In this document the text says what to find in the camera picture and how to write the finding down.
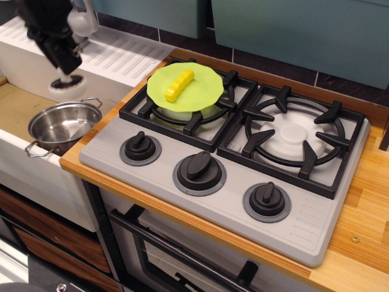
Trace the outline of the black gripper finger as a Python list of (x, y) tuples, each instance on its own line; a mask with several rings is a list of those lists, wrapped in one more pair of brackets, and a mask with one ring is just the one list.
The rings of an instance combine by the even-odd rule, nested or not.
[(38, 47), (56, 68), (64, 70), (66, 51), (52, 39), (38, 40)]
[(61, 68), (60, 69), (64, 74), (70, 75), (82, 63), (80, 54), (77, 51), (77, 44), (59, 43), (59, 45), (66, 51), (66, 57), (64, 60), (64, 70), (62, 70)]

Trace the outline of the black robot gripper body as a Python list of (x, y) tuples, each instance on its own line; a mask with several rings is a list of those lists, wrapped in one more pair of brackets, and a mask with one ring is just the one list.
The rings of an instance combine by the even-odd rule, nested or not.
[(54, 54), (56, 47), (67, 54), (80, 54), (67, 22), (72, 9), (70, 1), (18, 1), (18, 15), (25, 22), (27, 36), (46, 55)]

